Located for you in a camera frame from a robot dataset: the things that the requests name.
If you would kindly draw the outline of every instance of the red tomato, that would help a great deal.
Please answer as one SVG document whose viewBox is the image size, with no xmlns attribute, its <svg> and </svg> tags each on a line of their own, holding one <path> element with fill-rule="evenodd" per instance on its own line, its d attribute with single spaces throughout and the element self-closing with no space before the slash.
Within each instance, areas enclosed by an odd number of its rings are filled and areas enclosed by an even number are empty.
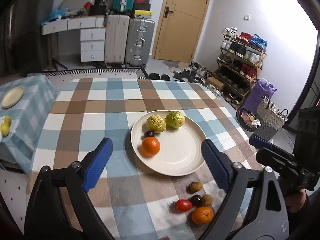
<svg viewBox="0 0 320 240">
<path fill-rule="evenodd" d="M 193 207 L 189 200 L 181 199 L 176 202 L 176 209 L 178 212 L 186 212 Z"/>
</svg>

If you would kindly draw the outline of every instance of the ceramic plate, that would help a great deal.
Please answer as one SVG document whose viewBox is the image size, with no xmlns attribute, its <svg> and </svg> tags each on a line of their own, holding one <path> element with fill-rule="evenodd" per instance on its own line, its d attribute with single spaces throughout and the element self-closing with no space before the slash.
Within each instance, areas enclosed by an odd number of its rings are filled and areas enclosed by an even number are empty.
<svg viewBox="0 0 320 240">
<path fill-rule="evenodd" d="M 11 89 L 4 98 L 2 99 L 2 107 L 3 108 L 9 108 L 14 106 L 22 97 L 23 95 L 23 87 L 16 87 L 14 89 Z"/>
<path fill-rule="evenodd" d="M 149 168 L 169 176 L 184 176 L 198 170 L 204 159 L 201 154 L 201 143 L 206 139 L 202 129 L 190 118 L 179 129 L 167 129 L 156 138 L 160 142 L 160 152 L 154 157 L 145 157 L 138 147 L 149 129 L 146 121 L 149 116 L 159 114 L 163 118 L 170 111 L 153 111 L 142 116 L 131 130 L 131 143 L 138 158 Z"/>
</svg>

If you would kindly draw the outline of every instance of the basket handle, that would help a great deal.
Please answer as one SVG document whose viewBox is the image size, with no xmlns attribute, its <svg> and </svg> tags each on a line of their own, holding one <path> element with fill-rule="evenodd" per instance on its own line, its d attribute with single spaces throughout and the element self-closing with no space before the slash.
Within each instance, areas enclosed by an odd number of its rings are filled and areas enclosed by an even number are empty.
<svg viewBox="0 0 320 240">
<path fill-rule="evenodd" d="M 270 105 L 270 96 L 269 96 L 268 94 L 265 94 L 264 97 L 263 97 L 263 99 L 264 99 L 266 96 L 268 96 L 268 99 L 269 99 L 268 105 L 267 105 L 267 107 L 266 107 L 266 109 L 268 109 L 268 108 L 269 108 L 269 105 Z"/>
<path fill-rule="evenodd" d="M 287 110 L 287 114 L 286 114 L 285 116 L 288 116 L 288 114 L 289 114 L 288 109 L 283 109 L 283 110 L 282 110 L 282 112 L 281 112 L 280 114 L 282 114 L 284 110 Z"/>
</svg>

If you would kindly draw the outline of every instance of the silver suitcase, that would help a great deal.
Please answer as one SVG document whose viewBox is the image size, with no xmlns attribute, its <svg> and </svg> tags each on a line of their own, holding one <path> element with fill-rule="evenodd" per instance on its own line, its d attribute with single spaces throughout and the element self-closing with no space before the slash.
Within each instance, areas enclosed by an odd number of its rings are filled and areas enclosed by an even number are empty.
<svg viewBox="0 0 320 240">
<path fill-rule="evenodd" d="M 106 28 L 105 63 L 124 63 L 130 17 L 109 15 Z"/>
<path fill-rule="evenodd" d="M 155 22 L 131 18 L 128 31 L 125 63 L 131 66 L 146 65 L 149 59 Z"/>
</svg>

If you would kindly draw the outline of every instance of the white suitcase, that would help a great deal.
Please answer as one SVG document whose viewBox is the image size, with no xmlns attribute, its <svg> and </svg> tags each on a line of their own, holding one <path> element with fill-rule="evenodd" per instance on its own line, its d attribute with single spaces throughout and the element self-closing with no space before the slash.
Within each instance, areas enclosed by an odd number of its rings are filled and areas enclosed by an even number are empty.
<svg viewBox="0 0 320 240">
<path fill-rule="evenodd" d="M 109 15 L 106 29 L 105 63 L 124 63 L 130 17 Z"/>
</svg>

